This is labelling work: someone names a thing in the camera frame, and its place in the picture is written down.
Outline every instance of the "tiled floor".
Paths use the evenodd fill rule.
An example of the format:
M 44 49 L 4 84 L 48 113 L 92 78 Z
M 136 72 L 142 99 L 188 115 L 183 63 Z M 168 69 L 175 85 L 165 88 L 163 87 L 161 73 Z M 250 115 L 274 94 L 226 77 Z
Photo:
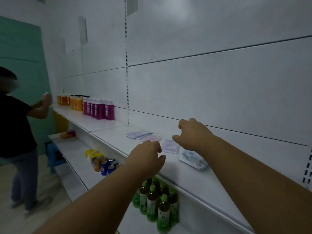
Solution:
M 71 201 L 57 175 L 50 175 L 45 155 L 39 156 L 38 197 L 54 196 L 52 203 L 29 218 L 23 216 L 23 206 L 10 209 L 11 181 L 16 172 L 13 165 L 0 167 L 0 232 L 1 234 L 31 234 Z

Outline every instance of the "soda can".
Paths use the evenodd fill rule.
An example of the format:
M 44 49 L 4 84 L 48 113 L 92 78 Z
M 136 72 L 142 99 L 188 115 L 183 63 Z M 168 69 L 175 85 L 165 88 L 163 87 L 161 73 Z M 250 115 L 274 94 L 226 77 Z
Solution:
M 108 159 L 108 163 L 111 164 L 111 162 L 116 161 L 114 158 Z
M 116 165 L 117 165 L 117 162 L 116 162 L 116 161 L 112 161 L 112 162 L 111 162 L 111 165 L 116 166 Z
M 113 171 L 115 171 L 115 166 L 110 165 L 110 166 L 107 168 L 107 173 L 108 173 L 108 174 L 111 174 Z
M 106 176 L 107 175 L 107 168 L 109 166 L 109 163 L 107 160 L 102 161 L 101 163 L 101 175 Z

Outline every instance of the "white shelf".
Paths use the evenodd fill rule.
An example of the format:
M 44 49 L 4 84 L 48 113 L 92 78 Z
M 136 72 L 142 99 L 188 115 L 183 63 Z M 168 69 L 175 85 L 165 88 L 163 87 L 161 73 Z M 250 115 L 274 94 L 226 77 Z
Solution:
M 68 194 L 68 197 L 71 199 L 71 201 L 76 200 L 78 197 L 87 192 L 87 189 L 76 176 L 76 174 L 72 171 L 68 163 L 58 165 L 54 169 L 60 177 L 66 193 Z
M 61 139 L 58 134 L 50 135 L 50 139 L 56 144 L 68 165 L 76 173 L 80 181 L 89 190 L 103 178 L 100 173 L 93 170 L 89 161 L 84 158 L 84 152 L 88 147 L 77 138 Z M 131 203 L 121 221 L 118 231 L 123 233 L 146 233 L 157 234 L 156 223 L 150 223 L 145 215 L 142 215 L 139 209 L 133 207 Z M 180 224 L 174 226 L 170 234 L 190 234 Z
M 140 141 L 128 138 L 125 134 L 138 130 L 142 130 L 142 128 L 126 125 L 94 131 L 90 135 L 127 157 Z M 155 135 L 163 137 L 160 145 L 163 144 L 165 139 L 171 139 L 171 135 L 162 133 L 155 133 Z M 183 151 L 184 149 L 180 147 L 179 154 Z M 160 179 L 245 232 L 253 233 L 251 226 L 240 213 L 211 169 L 198 171 L 179 161 L 177 154 L 161 154 L 165 154 L 167 158 L 164 167 L 159 172 Z
M 55 112 L 61 114 L 66 119 L 68 119 L 78 127 L 82 128 L 86 132 L 125 125 L 124 123 L 115 120 L 96 120 L 90 116 L 83 115 L 82 112 L 71 110 L 69 106 L 60 106 L 57 104 L 53 104 L 52 107 Z

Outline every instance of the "person's hand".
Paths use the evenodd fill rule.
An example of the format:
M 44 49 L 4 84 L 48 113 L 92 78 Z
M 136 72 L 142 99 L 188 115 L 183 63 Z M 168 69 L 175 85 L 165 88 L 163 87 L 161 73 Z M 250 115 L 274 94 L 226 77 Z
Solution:
M 158 157 L 157 152 L 161 153 L 158 141 L 145 141 L 131 151 L 124 165 L 135 169 L 146 180 L 155 176 L 166 161 L 166 155 Z
M 52 97 L 49 94 L 44 94 L 42 99 L 42 104 L 50 106 L 52 103 Z
M 202 123 L 194 118 L 179 121 L 181 135 L 173 135 L 172 139 L 184 149 L 198 152 L 205 140 L 213 137 L 213 133 Z

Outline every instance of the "man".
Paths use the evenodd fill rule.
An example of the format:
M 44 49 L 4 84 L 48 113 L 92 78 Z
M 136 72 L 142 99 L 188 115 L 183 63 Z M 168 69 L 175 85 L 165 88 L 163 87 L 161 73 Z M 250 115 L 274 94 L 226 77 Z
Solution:
M 32 214 L 40 205 L 49 204 L 51 199 L 37 201 L 38 154 L 37 143 L 32 135 L 27 116 L 45 119 L 49 112 L 51 96 L 45 94 L 43 99 L 33 106 L 6 94 L 19 86 L 16 75 L 0 67 L 0 103 L 2 122 L 2 148 L 0 157 L 16 166 L 13 178 L 12 204 L 16 208 L 25 205 L 25 216 Z
M 194 118 L 180 120 L 179 128 L 181 135 L 173 135 L 172 139 L 208 162 L 257 234 L 311 233 L 309 190 L 213 135 Z M 163 167 L 166 156 L 158 157 L 157 152 L 161 152 L 157 141 L 139 144 L 123 166 L 61 210 L 35 234 L 114 234 L 142 182 Z

